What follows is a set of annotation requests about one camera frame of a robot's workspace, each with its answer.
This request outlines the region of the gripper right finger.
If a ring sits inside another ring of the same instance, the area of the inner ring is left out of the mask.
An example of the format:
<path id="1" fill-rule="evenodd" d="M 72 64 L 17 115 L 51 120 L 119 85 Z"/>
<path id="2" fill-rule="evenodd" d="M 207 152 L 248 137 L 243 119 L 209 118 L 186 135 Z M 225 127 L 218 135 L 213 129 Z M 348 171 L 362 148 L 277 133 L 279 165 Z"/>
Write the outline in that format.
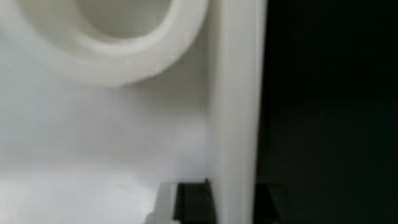
<path id="1" fill-rule="evenodd" d="M 280 224 L 277 199 L 271 192 L 271 186 L 264 183 L 255 185 L 254 224 Z"/>

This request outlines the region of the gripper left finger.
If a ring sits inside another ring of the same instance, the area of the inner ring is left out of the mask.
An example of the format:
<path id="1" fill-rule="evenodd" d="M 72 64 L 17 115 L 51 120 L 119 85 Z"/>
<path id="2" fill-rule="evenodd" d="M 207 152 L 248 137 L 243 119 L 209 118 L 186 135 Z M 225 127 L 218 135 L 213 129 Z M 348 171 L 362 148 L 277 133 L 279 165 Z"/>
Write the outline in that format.
<path id="1" fill-rule="evenodd" d="M 159 185 L 154 224 L 215 224 L 215 202 L 207 180 Z"/>

